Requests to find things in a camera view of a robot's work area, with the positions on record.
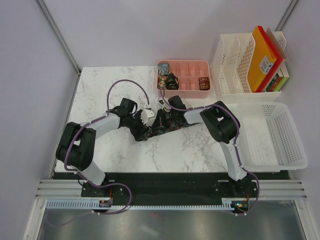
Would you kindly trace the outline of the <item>dark floral patterned tie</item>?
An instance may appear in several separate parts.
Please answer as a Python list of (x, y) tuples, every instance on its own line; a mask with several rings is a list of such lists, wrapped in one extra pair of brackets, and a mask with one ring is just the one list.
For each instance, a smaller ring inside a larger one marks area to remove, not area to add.
[(177, 130), (180, 130), (180, 129), (183, 129), (183, 128), (191, 127), (191, 126), (192, 126), (192, 124), (189, 124), (189, 123), (186, 122), (185, 123), (185, 127), (182, 127), (182, 128), (174, 127), (174, 128), (171, 128), (171, 129), (162, 128), (162, 130), (160, 130), (158, 132), (152, 132), (151, 126), (147, 126), (147, 128), (150, 129), (150, 133), (148, 135), (148, 139), (153, 138), (153, 137), (157, 137), (157, 136), (160, 136), (160, 135), (164, 135), (166, 133), (174, 132), (174, 131), (177, 131)]

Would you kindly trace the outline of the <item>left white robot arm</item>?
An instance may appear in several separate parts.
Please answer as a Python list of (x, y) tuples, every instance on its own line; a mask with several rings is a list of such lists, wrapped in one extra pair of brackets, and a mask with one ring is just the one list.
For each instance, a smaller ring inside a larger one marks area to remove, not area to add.
[(156, 113), (148, 105), (138, 109), (136, 102), (123, 98), (120, 105), (90, 122), (69, 122), (62, 133), (55, 157), (63, 162), (67, 171), (75, 172), (91, 182), (92, 191), (99, 197), (106, 196), (110, 185), (106, 174), (94, 162), (95, 143), (98, 138), (119, 128), (128, 128), (135, 141), (146, 141)]

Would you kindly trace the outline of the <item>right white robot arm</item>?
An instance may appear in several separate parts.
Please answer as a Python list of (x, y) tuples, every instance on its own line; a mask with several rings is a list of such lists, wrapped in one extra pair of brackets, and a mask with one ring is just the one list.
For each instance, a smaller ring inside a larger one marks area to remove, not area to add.
[(240, 197), (251, 188), (249, 172), (244, 169), (237, 147), (240, 134), (240, 122), (222, 102), (217, 101), (210, 106), (187, 109), (179, 96), (166, 100), (167, 108), (157, 111), (155, 121), (151, 125), (151, 135), (158, 136), (172, 132), (176, 128), (186, 128), (203, 123), (211, 137), (220, 144), (226, 163), (229, 179), (229, 191)]

